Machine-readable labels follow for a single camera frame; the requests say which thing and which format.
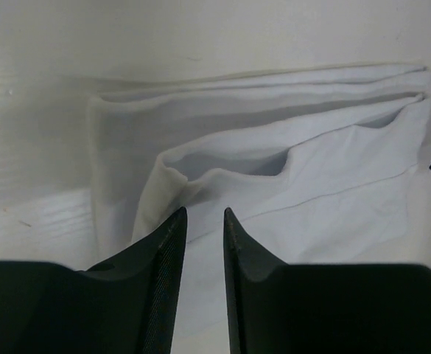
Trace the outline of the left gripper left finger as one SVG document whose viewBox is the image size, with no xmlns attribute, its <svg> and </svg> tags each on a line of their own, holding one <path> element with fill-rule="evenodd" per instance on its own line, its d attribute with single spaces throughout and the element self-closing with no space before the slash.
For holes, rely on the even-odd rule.
<svg viewBox="0 0 431 354">
<path fill-rule="evenodd" d="M 85 271 L 0 261 L 0 353 L 169 353 L 187 212 Z"/>
</svg>

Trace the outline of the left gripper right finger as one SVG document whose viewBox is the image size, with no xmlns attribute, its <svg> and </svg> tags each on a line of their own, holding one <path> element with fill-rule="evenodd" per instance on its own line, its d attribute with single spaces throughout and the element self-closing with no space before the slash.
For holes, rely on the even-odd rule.
<svg viewBox="0 0 431 354">
<path fill-rule="evenodd" d="M 224 213 L 232 353 L 431 353 L 431 270 L 289 264 Z"/>
</svg>

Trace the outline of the white skirt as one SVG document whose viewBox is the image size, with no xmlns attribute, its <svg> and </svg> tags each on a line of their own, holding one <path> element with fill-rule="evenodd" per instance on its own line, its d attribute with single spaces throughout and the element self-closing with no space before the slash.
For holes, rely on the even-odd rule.
<svg viewBox="0 0 431 354">
<path fill-rule="evenodd" d="M 87 107 L 97 244 L 188 213 L 175 335 L 226 318 L 222 220 L 289 263 L 343 263 L 407 232 L 430 71 L 387 64 L 98 94 Z"/>
</svg>

